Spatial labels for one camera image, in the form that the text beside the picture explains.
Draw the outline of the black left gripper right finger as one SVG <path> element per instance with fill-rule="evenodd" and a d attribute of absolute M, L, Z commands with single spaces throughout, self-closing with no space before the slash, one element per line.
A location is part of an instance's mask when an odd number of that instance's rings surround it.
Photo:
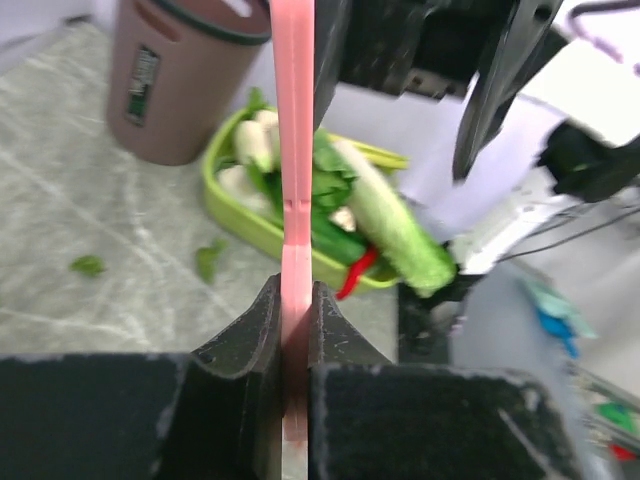
<path fill-rule="evenodd" d="M 393 364 L 313 287 L 312 479 L 579 479 L 565 419 L 528 373 Z"/>

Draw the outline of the pink hand brush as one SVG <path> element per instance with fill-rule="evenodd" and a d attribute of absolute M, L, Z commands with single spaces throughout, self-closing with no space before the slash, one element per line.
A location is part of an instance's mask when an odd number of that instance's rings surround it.
<path fill-rule="evenodd" d="M 293 442 L 306 440 L 308 429 L 314 9 L 313 1 L 271 3 L 284 214 L 280 288 L 283 430 L 284 438 Z"/>

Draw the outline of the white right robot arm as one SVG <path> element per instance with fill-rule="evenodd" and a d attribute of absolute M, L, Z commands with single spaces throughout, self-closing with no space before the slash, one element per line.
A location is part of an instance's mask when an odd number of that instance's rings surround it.
<path fill-rule="evenodd" d="M 479 78 L 458 128 L 454 180 L 464 180 L 498 133 L 516 93 L 559 60 L 566 41 L 551 30 L 562 1 L 315 1 L 314 122 L 340 82 L 391 96 L 463 98 Z M 605 146 L 567 120 L 536 167 L 553 191 L 585 203 L 608 198 L 639 174 L 639 134 Z"/>

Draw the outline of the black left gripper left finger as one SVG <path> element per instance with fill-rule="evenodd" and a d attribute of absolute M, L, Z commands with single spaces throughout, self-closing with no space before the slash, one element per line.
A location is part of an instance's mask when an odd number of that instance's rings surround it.
<path fill-rule="evenodd" d="M 5 479 L 277 479 L 280 279 L 194 351 L 5 354 Z"/>

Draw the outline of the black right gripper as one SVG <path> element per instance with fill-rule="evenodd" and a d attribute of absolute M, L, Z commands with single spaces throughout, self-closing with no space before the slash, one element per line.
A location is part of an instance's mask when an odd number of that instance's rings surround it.
<path fill-rule="evenodd" d="M 318 1 L 314 123 L 343 82 L 400 96 L 468 100 L 452 174 L 465 180 L 534 74 L 560 1 Z"/>

